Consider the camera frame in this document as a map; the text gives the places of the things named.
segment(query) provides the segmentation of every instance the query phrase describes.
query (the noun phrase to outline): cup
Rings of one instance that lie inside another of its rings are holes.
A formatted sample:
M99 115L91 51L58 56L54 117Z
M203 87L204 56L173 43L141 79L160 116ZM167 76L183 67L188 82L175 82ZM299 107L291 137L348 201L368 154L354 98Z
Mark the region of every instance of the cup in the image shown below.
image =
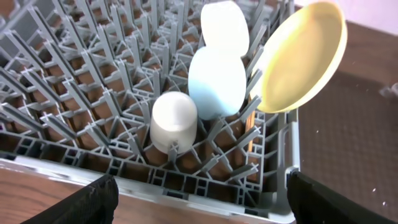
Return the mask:
M197 135L197 107L185 93L171 91L154 103L150 121L150 139L163 153L168 153L173 142L178 153L188 151Z

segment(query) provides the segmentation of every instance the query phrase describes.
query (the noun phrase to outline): wooden surface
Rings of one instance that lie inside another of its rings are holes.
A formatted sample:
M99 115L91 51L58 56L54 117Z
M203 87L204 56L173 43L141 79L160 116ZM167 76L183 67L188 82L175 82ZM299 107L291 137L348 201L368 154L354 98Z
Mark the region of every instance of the wooden surface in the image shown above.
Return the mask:
M0 169L0 222L2 224L23 222L76 192L79 188L80 186L72 184ZM113 223L223 224L236 222L121 195Z

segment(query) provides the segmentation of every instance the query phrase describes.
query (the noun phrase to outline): dish rack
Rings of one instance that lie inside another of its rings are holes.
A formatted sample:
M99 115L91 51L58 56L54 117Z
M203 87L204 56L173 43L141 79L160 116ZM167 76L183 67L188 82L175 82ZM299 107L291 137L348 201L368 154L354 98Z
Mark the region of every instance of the dish rack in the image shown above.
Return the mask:
M0 168L78 185L111 174L123 195L248 223L294 220L286 181L300 169L297 110L265 114L255 97L234 116L198 121L186 153L150 141L154 100L187 92L205 44L202 1L19 2L0 27ZM250 30L249 91L262 46L294 2L236 3Z

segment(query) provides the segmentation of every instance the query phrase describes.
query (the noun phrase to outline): white plastic cup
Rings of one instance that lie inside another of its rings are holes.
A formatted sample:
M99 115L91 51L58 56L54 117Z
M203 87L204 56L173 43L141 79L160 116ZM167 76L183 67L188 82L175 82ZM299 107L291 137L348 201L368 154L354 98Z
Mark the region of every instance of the white plastic cup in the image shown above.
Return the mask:
M198 112L192 99L179 91L164 93L154 103L150 121L150 139L167 154L173 142L178 153L188 151L197 135Z
M205 4L200 24L206 46L238 57L249 50L249 29L240 7L233 1Z

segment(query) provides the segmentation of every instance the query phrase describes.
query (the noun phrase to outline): yellow plate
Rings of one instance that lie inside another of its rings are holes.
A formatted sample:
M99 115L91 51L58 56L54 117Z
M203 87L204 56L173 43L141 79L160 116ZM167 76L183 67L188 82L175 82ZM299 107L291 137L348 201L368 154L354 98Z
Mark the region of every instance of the yellow plate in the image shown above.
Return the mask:
M347 27L341 9L317 2L291 15L271 35L253 73L263 74L250 92L262 96L258 109L278 113L311 100L329 81L343 57Z

